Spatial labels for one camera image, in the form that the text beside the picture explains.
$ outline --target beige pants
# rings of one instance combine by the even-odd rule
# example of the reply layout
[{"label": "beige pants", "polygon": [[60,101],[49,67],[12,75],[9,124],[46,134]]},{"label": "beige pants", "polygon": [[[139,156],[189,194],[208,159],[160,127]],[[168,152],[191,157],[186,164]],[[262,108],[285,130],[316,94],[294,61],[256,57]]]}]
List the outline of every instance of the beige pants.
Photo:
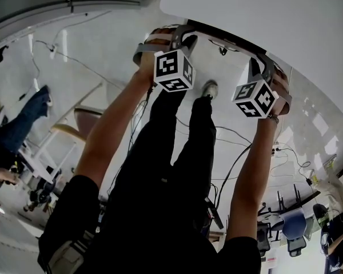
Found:
[{"label": "beige pants", "polygon": [[315,189],[323,193],[325,196],[328,196],[328,214],[329,219],[332,220],[340,213],[343,213],[343,184],[332,168],[327,168],[326,173],[329,181],[320,180],[319,183],[315,185]]}]

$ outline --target white cube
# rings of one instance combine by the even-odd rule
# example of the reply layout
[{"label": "white cube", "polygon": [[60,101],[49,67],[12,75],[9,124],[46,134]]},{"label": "white cube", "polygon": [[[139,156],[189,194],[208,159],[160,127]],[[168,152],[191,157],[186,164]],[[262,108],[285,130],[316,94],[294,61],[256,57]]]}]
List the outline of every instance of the white cube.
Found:
[{"label": "white cube", "polygon": [[167,92],[192,89],[196,70],[182,50],[155,53],[154,81]]},{"label": "white cube", "polygon": [[265,80],[250,82],[236,88],[233,103],[247,116],[264,119],[279,98]]}]

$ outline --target black pants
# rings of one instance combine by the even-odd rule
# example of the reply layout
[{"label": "black pants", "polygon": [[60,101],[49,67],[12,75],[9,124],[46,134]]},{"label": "black pants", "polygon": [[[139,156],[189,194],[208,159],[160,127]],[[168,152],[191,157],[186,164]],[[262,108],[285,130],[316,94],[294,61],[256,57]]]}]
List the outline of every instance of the black pants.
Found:
[{"label": "black pants", "polygon": [[123,212],[126,209],[128,214],[138,216],[138,206],[142,206],[143,216],[160,219],[175,212],[188,224],[198,229],[202,226],[207,211],[204,199],[210,191],[216,128],[211,119],[210,97],[196,99],[188,141],[174,165],[170,164],[176,113],[185,94],[185,91],[163,90],[155,100],[150,120],[118,174],[107,211],[122,214],[119,209]]}]

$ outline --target gray floor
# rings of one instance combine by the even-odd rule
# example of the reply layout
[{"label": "gray floor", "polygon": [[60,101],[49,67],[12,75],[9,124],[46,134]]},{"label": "gray floor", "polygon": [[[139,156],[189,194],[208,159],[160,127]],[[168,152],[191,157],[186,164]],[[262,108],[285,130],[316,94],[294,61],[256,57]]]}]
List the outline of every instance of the gray floor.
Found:
[{"label": "gray floor", "polygon": [[[62,30],[67,25],[85,21],[98,13],[89,14],[87,17],[80,15],[36,29],[32,39],[30,36],[25,36],[12,43],[5,51],[5,59],[0,64],[0,101],[5,106],[9,119],[16,116],[27,99],[34,93],[34,88],[31,88],[34,78],[38,79],[40,86],[48,85],[54,100],[50,118],[38,120],[29,135],[31,142],[38,144],[63,113],[101,81],[101,78],[77,62],[66,60],[58,54],[51,59],[48,49],[41,43],[34,43],[35,40],[52,43],[56,33],[59,32],[55,40],[59,51],[67,52],[68,56],[80,60],[107,77],[108,80],[124,87],[133,72],[137,70],[137,66],[132,62],[137,44],[142,42],[156,27],[184,21],[181,18],[162,13],[158,6],[159,0],[152,0],[145,8],[113,11],[93,21]],[[33,65],[31,45],[33,45],[35,62],[40,69],[39,74]],[[256,120],[246,118],[231,102],[234,89],[248,61],[249,58],[241,53],[228,52],[226,56],[222,57],[217,46],[200,38],[192,55],[192,62],[198,72],[197,80],[194,90],[189,91],[182,102],[178,118],[184,123],[189,122],[193,100],[199,97],[202,85],[208,79],[213,78],[220,87],[218,98],[213,102],[212,118],[215,125],[234,129],[249,140],[253,140]],[[301,170],[303,174],[308,175],[309,169],[314,168],[318,171],[320,178],[325,178],[322,163],[331,154],[338,154],[336,167],[343,166],[343,114],[309,80],[296,70],[292,70],[290,66],[284,63],[282,66],[290,77],[293,101],[290,114],[284,117],[277,130],[278,141],[283,143],[280,144],[280,147],[283,148],[286,143],[295,150],[301,164],[306,161],[311,162],[308,168]],[[28,89],[27,97],[18,102],[18,98]],[[160,90],[156,89],[152,93],[140,128],[147,121],[149,108],[159,92]],[[94,93],[85,104],[104,109],[118,93],[119,89],[112,84],[106,84]],[[69,122],[74,123],[71,117],[69,117]],[[212,178],[214,179],[213,183],[220,187],[222,180],[219,179],[225,178],[230,166],[247,142],[231,131],[221,128],[218,128],[217,131],[219,140],[215,147]],[[188,128],[177,123],[172,163],[188,138],[186,134],[188,134]],[[101,195],[106,196],[106,191],[125,158],[129,137],[130,130],[128,128],[107,171]],[[57,163],[61,161],[73,141],[72,138],[60,134],[50,145],[49,153]],[[77,165],[82,147],[83,144],[78,143],[76,150],[63,165],[63,174],[67,179],[71,178],[71,168]],[[237,163],[230,178],[238,176],[244,159],[245,157]],[[278,152],[272,159],[272,168],[280,164],[283,165],[272,170],[264,196],[264,201],[273,208],[277,206],[277,191],[280,191],[287,200],[287,204],[293,201],[293,184],[300,190],[303,198],[312,193],[304,177],[298,173],[299,165],[294,153],[288,150],[285,150],[284,153]],[[224,223],[228,216],[234,184],[235,180],[229,180],[221,196],[219,213]],[[10,190],[2,190],[0,194],[0,198],[6,200],[6,207],[16,212],[21,210],[27,198],[24,193],[8,198],[7,195],[12,194]],[[214,198],[213,190],[211,190],[210,198]],[[217,230],[214,223],[212,230]]]}]

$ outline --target wrist strap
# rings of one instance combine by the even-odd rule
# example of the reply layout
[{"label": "wrist strap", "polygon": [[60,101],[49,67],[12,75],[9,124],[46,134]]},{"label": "wrist strap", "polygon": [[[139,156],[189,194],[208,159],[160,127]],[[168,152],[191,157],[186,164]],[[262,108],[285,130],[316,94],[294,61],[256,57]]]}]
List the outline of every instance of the wrist strap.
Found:
[{"label": "wrist strap", "polygon": [[277,115],[269,114],[269,115],[267,116],[267,118],[276,121],[277,125],[278,125],[278,123],[280,122],[280,120],[278,119],[278,116],[277,116]]}]

